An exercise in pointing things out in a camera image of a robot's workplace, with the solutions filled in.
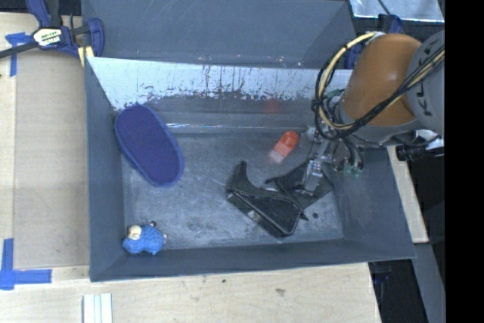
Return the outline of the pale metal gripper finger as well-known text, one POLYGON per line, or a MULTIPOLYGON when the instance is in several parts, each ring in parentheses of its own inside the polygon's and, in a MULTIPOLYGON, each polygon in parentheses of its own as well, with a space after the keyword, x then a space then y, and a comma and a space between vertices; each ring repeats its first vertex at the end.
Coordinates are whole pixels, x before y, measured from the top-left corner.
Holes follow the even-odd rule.
POLYGON ((306 165, 302 186, 305 191, 310 193, 315 190, 314 162, 312 160, 306 165))
POLYGON ((319 162, 312 164, 312 178, 313 178, 313 191, 318 190, 319 186, 324 180, 324 171, 322 165, 319 162))

